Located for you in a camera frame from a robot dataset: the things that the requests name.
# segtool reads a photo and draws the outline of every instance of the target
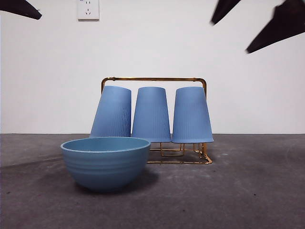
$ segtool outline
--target gold metal rack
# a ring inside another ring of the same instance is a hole
[[[107,77],[102,80],[101,83],[101,93],[103,92],[103,89],[105,87],[105,84],[107,81],[180,81],[180,82],[201,82],[202,87],[204,89],[204,93],[206,96],[206,81],[202,78],[152,78],[152,77]],[[160,151],[161,157],[181,157],[185,156],[186,151],[193,151],[195,153],[198,153],[199,161],[148,161],[149,164],[211,164],[213,161],[210,159],[210,157],[207,154],[207,144],[206,143],[196,143],[198,144],[198,150],[195,149],[195,143],[193,144],[192,149],[185,149],[185,144],[180,144],[179,149],[163,149],[162,143],[160,143],[159,149],[151,149],[151,151]],[[181,152],[181,154],[164,154],[164,152]]]

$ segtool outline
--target gray concrete floor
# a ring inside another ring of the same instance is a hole
[[[147,165],[110,194],[65,169],[59,145],[87,136],[1,135],[1,228],[305,228],[305,135],[215,135],[213,164]]]

